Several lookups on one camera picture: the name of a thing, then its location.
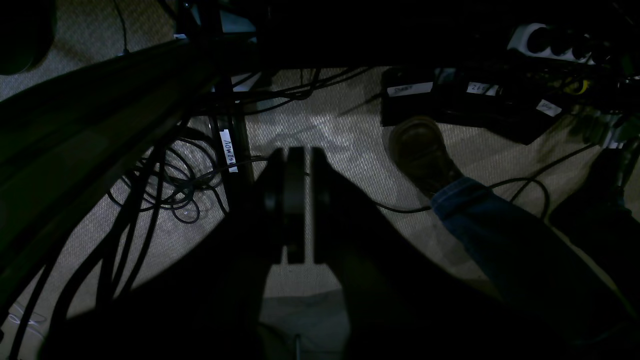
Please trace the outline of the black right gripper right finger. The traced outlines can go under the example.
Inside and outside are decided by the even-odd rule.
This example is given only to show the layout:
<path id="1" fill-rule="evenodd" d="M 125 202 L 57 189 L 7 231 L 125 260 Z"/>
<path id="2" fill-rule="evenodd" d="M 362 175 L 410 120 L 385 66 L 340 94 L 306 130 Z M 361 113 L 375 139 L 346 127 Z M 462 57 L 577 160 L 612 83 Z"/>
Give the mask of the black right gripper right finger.
<path id="1" fill-rule="evenodd" d="M 314 259 L 342 287 L 348 360 L 497 360 L 498 305 L 413 246 L 324 150 L 311 150 Z"/>

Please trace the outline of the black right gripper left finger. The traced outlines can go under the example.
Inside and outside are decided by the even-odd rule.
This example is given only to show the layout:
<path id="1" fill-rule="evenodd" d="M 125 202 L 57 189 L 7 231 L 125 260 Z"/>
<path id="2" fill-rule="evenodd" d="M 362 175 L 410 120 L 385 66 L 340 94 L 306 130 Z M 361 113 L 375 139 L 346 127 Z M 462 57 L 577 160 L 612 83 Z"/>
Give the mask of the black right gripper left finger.
<path id="1" fill-rule="evenodd" d="M 272 266 L 306 260 L 306 160 L 301 147 L 277 149 L 237 208 L 194 249 L 203 285 L 204 353 L 215 360 L 262 360 L 259 317 Z"/>

